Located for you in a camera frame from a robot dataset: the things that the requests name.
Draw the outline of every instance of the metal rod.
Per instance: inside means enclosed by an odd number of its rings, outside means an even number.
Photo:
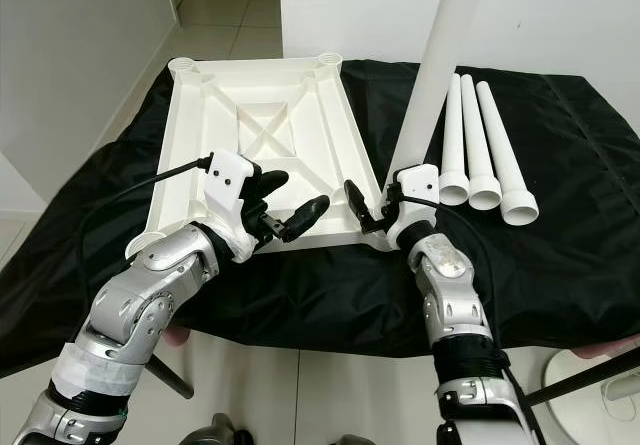
[[[187,400],[193,397],[193,387],[180,378],[180,376],[155,355],[151,355],[145,368]]]
[[[622,355],[614,357],[600,365],[591,367],[584,372],[576,373],[559,382],[541,388],[538,391],[527,395],[527,402],[534,406],[547,402],[554,398],[575,392],[594,383],[611,378],[614,375],[628,372],[636,367],[640,367],[640,348],[634,348]]]

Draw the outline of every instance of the robotic arm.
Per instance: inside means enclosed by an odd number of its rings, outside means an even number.
[[[263,199],[286,183],[286,172],[263,174],[254,163],[220,150],[207,173],[211,215],[147,246],[100,289],[14,445],[113,443],[175,311],[230,261],[244,262],[274,236],[296,239],[329,206],[328,197],[317,197],[283,223],[266,213]]]
[[[539,445],[518,401],[509,365],[499,350],[473,288],[473,265],[435,227],[438,169],[420,165],[395,174],[381,220],[370,215],[353,182],[345,182],[351,210],[363,233],[386,232],[392,249],[408,253],[423,297],[427,337],[433,353],[436,395],[445,423],[438,445]]]

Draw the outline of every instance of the tile floor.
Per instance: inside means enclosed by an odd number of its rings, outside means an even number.
[[[279,0],[184,0],[178,12],[182,25],[159,50],[158,71],[175,56],[282,56]],[[131,114],[145,93],[143,87],[132,97]],[[131,114],[123,122],[129,123]],[[105,139],[115,138],[124,125]],[[32,226],[0,222],[0,264]],[[118,443],[177,444],[207,425],[214,412],[229,413],[236,426],[254,433],[259,445],[322,445],[344,433],[378,445],[435,443],[441,423],[431,357],[400,360],[246,347],[200,333],[179,349],[161,343],[157,352],[193,383],[195,396],[186,401],[145,372]],[[525,390],[540,386],[542,368],[553,352],[535,347],[509,351]],[[0,380],[0,443],[10,443],[52,366],[47,362]],[[568,444],[546,407],[536,408],[548,443]]]
[[[183,0],[180,25],[154,56],[148,73],[119,111],[99,145],[115,140],[131,123],[147,90],[175,57],[243,60],[282,57],[280,0]]]

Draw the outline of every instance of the black fabric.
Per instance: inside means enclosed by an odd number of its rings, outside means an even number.
[[[386,176],[417,66],[345,62],[342,80],[378,181]],[[640,333],[640,142],[581,77],[461,68],[492,87],[540,217],[457,207],[483,235],[504,346],[576,347]],[[96,152],[52,201],[0,274],[0,376],[57,355],[81,313],[73,231],[101,198],[152,175],[172,81],[165,70],[118,141]],[[430,163],[439,164],[443,117]],[[125,266],[152,188],[102,214],[86,239],[93,293]],[[472,234],[439,230],[476,268],[491,320],[487,267]],[[241,343],[393,357],[428,353],[421,297],[402,253],[352,245],[258,255],[232,265],[176,322]]]

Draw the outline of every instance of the white pole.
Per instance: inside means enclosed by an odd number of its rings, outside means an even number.
[[[476,210],[489,210],[500,203],[500,184],[493,175],[473,80],[470,75],[464,75],[461,83],[464,135],[469,163],[469,205]]]
[[[393,181],[395,171],[424,161],[478,1],[440,0],[391,159],[387,184]]]
[[[461,100],[460,75],[454,73],[447,93],[439,179],[440,201],[445,205],[460,205],[469,197],[469,179],[464,173]]]
[[[482,107],[493,163],[502,187],[500,203],[502,218],[509,225],[527,225],[538,218],[536,199],[524,183],[489,85],[487,82],[480,82],[476,85],[476,90]]]

